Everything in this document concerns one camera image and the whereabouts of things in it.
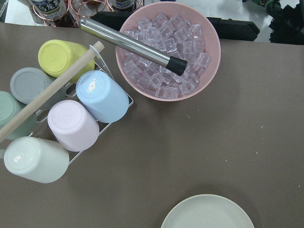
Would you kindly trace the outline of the white plastic cup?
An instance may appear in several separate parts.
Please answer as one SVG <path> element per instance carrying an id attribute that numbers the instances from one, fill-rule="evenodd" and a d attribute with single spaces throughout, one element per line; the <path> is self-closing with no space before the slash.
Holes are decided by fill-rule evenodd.
<path id="1" fill-rule="evenodd" d="M 7 170 L 39 183 L 57 181 L 66 172 L 69 154 L 59 143 L 35 137 L 20 137 L 4 153 Z"/>

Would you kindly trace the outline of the black equipment at corner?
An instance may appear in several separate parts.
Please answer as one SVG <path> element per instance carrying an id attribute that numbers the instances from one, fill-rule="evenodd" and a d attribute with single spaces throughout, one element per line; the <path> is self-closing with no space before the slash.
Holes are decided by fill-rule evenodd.
<path id="1" fill-rule="evenodd" d="M 303 45 L 304 44 L 304 2 L 293 8 L 290 5 L 281 7 L 278 0 L 255 0 L 255 4 L 265 8 L 273 19 L 269 27 L 271 43 Z"/>

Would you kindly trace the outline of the pink bowl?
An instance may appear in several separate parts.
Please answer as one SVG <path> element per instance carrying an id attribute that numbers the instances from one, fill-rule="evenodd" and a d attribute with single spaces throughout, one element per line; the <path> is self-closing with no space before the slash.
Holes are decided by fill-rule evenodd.
<path id="1" fill-rule="evenodd" d="M 128 82 L 128 84 L 133 87 L 140 94 L 159 101 L 173 102 L 180 101 L 192 97 L 202 91 L 214 78 L 220 63 L 221 58 L 221 47 L 220 41 L 217 35 L 217 32 L 211 22 L 200 12 L 195 10 L 192 7 L 189 7 L 185 4 L 177 3 L 177 2 L 156 2 L 144 6 L 134 12 L 122 25 L 120 32 L 125 34 L 125 31 L 132 30 L 137 28 L 137 21 L 143 18 L 152 19 L 156 14 L 162 13 L 168 18 L 179 14 L 183 19 L 190 19 L 193 24 L 200 24 L 202 26 L 202 33 L 205 42 L 205 52 L 211 56 L 211 61 L 206 67 L 205 73 L 200 77 L 200 81 L 198 86 L 195 88 L 193 92 L 187 95 L 183 95 L 177 99 L 161 99 L 154 96 L 151 96 L 141 90 L 139 90 L 133 83 L 128 79 L 125 72 L 123 71 L 123 63 L 124 63 L 124 49 L 118 47 L 116 48 L 116 60 L 118 67 L 121 71 L 121 74 Z"/>

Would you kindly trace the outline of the green plastic cup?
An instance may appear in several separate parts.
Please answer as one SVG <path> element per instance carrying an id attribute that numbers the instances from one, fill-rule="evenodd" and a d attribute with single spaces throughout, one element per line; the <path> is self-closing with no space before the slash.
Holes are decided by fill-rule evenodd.
<path id="1" fill-rule="evenodd" d="M 26 105 L 19 102 L 15 97 L 5 91 L 0 92 L 0 127 L 7 124 L 16 114 L 18 114 Z M 7 140 L 28 136 L 35 129 L 37 117 L 32 114 L 17 129 L 9 134 Z"/>

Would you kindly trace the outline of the dark bottle right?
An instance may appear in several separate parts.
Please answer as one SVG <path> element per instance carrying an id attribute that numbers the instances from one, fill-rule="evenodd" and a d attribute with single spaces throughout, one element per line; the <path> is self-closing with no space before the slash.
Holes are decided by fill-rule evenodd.
<path id="1" fill-rule="evenodd" d="M 132 12 L 136 9 L 135 0 L 111 0 L 110 3 L 117 11 Z"/>

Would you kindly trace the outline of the clear ice cubes pile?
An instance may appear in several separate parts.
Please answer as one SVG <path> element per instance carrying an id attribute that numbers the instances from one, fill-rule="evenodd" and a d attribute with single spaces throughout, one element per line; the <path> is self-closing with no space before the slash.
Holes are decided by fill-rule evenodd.
<path id="1" fill-rule="evenodd" d="M 161 99 L 177 99 L 190 94 L 205 73 L 211 56 L 205 52 L 205 42 L 200 24 L 183 19 L 176 14 L 168 18 L 162 13 L 152 19 L 137 21 L 137 28 L 125 34 L 170 56 L 184 59 L 187 67 L 179 76 L 172 71 L 124 51 L 123 71 L 141 91 Z"/>

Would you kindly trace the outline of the brown table mat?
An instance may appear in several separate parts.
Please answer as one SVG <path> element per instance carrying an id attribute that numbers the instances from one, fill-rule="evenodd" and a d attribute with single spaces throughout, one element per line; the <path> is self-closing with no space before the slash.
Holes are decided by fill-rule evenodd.
<path id="1" fill-rule="evenodd" d="M 160 102 L 122 77 L 134 99 L 65 175 L 39 184 L 0 168 L 3 228 L 157 228 L 183 199 L 216 194 L 257 228 L 304 225 L 304 48 L 221 40 L 211 83 Z"/>

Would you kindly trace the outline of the yellow plastic cup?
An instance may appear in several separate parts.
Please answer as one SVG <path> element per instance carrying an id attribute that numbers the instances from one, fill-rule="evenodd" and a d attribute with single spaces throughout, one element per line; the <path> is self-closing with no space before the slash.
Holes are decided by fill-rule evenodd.
<path id="1" fill-rule="evenodd" d="M 78 43 L 52 39 L 40 47 L 38 63 L 45 73 L 59 77 L 87 50 L 88 48 Z"/>

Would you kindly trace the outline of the blue plastic cup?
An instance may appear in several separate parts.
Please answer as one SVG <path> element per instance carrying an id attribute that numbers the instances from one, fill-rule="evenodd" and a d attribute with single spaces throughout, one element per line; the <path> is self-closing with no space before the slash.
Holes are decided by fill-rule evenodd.
<path id="1" fill-rule="evenodd" d="M 83 74 L 76 84 L 76 95 L 91 115 L 103 123 L 120 120 L 129 107 L 127 93 L 102 71 Z"/>

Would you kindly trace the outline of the steel muddler black tip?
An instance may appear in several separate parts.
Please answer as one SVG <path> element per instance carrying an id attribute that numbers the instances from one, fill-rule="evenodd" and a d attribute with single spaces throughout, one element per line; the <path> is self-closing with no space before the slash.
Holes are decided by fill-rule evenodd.
<path id="1" fill-rule="evenodd" d="M 186 60 L 163 53 L 93 19 L 80 19 L 79 27 L 81 30 L 93 36 L 101 38 L 102 40 L 105 40 L 131 53 L 137 54 L 138 56 L 154 62 L 179 76 L 184 73 L 187 67 Z"/>

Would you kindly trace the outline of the pink plastic cup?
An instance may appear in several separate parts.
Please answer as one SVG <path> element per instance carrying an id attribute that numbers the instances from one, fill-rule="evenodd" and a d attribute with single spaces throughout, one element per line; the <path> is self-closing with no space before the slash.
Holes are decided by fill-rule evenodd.
<path id="1" fill-rule="evenodd" d="M 77 101 L 63 100 L 48 112 L 48 125 L 58 140 L 72 152 L 90 148 L 98 139 L 99 125 L 95 118 Z"/>

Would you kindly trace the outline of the black foam block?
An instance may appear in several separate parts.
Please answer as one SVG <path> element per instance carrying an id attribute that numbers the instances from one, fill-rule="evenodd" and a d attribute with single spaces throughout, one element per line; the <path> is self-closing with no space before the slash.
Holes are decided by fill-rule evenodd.
<path id="1" fill-rule="evenodd" d="M 130 15 L 131 13 L 127 12 L 101 11 L 93 15 L 91 19 L 119 31 Z M 259 28 L 252 21 L 213 17 L 208 17 L 208 20 L 215 28 L 218 37 L 222 39 L 254 41 L 260 32 Z"/>

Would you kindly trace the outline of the white round plate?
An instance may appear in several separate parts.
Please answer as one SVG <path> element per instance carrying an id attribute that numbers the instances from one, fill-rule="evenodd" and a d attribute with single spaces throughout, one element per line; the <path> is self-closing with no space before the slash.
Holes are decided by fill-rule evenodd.
<path id="1" fill-rule="evenodd" d="M 218 195 L 200 194 L 178 203 L 162 228 L 252 228 L 247 213 L 233 201 Z"/>

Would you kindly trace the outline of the tea bottle left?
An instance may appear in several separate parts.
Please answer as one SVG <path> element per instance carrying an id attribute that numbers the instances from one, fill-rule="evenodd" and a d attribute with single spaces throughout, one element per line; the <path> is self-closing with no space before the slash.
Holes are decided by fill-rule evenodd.
<path id="1" fill-rule="evenodd" d="M 67 10 L 63 0 L 31 0 L 30 2 L 44 18 L 50 20 L 60 19 Z"/>

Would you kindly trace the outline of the grey plastic cup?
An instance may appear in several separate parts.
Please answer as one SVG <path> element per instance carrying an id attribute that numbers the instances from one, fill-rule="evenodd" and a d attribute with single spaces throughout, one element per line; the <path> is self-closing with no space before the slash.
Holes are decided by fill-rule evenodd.
<path id="1" fill-rule="evenodd" d="M 41 69 L 26 67 L 13 74 L 10 80 L 12 95 L 20 102 L 29 104 L 40 95 L 56 78 Z"/>

